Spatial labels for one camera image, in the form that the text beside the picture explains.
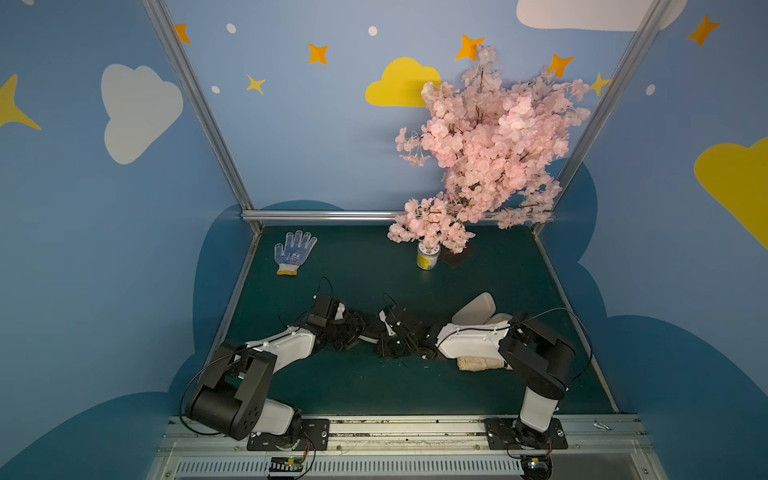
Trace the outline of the beige umbrella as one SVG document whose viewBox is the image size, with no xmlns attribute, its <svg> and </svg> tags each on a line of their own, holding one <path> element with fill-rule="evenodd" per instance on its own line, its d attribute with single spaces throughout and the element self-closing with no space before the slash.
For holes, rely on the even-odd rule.
<svg viewBox="0 0 768 480">
<path fill-rule="evenodd" d="M 511 370 L 511 367 L 501 359 L 462 356 L 457 358 L 457 366 L 461 371 L 480 372 L 487 370 Z"/>
</svg>

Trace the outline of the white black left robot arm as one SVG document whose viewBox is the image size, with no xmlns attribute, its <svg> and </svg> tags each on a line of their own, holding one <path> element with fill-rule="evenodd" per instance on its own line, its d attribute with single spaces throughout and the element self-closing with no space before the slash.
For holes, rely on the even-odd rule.
<svg viewBox="0 0 768 480">
<path fill-rule="evenodd" d="M 279 449 L 296 448 L 307 438 L 302 414 L 268 398 L 274 375 L 326 347 L 352 348 L 369 320 L 342 301 L 318 294 L 309 311 L 283 332 L 261 340 L 221 343 L 182 394 L 180 422 L 196 435 L 234 440 L 263 436 Z"/>
</svg>

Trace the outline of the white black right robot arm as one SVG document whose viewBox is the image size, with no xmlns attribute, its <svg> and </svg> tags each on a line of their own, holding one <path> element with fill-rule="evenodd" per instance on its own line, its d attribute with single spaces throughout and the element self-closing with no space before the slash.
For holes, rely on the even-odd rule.
<svg viewBox="0 0 768 480">
<path fill-rule="evenodd" d="M 517 429 L 543 435 L 568 391 L 576 360 L 572 345 L 542 322 L 549 313 L 498 313 L 495 304 L 481 295 L 446 323 L 388 307 L 378 314 L 373 331 L 382 358 L 475 359 L 512 370 L 526 387 Z"/>
</svg>

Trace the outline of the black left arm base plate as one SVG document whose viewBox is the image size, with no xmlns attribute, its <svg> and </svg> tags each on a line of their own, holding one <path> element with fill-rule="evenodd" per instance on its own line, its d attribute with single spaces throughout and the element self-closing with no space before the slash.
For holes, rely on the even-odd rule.
<svg viewBox="0 0 768 480">
<path fill-rule="evenodd" d="M 300 419 L 293 421 L 282 435 L 252 433 L 246 448 L 248 451 L 325 451 L 329 435 L 328 419 Z"/>
</svg>

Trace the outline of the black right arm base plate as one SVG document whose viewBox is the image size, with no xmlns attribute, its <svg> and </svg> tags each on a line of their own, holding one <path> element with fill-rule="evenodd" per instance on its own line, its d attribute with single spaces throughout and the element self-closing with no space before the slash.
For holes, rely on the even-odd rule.
<svg viewBox="0 0 768 480">
<path fill-rule="evenodd" d="M 566 450 L 568 442 L 562 423 L 553 418 L 547 430 L 539 432 L 517 417 L 491 417 L 483 420 L 491 450 Z"/>
</svg>

